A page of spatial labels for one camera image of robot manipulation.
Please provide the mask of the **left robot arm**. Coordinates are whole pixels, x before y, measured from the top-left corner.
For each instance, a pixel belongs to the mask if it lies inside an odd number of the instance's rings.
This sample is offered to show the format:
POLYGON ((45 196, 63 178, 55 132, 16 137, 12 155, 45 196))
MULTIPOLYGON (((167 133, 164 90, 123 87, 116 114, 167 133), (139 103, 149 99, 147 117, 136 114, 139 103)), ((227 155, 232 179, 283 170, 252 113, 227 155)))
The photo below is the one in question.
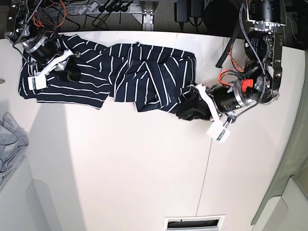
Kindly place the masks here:
POLYGON ((245 66, 238 65, 233 58, 232 69, 222 70, 219 83, 212 87, 192 83, 194 92, 181 103, 176 115, 184 120, 220 121, 227 115, 233 123, 234 111, 245 111, 258 104, 270 103, 279 97, 282 78, 283 27, 286 25, 282 0, 247 0, 239 10, 239 19, 231 38, 216 63, 221 68, 240 32, 245 37, 245 66))

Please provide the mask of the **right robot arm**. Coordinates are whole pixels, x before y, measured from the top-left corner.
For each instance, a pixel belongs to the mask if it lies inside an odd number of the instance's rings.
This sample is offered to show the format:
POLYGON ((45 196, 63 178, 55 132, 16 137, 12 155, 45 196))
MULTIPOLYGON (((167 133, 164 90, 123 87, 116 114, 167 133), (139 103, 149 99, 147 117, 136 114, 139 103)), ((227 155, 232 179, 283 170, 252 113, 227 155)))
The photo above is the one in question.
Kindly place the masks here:
POLYGON ((80 53, 64 48, 60 26, 67 11, 62 0, 12 0, 4 37, 15 48, 21 44, 24 62, 44 76, 56 74, 62 82, 79 82, 80 53))

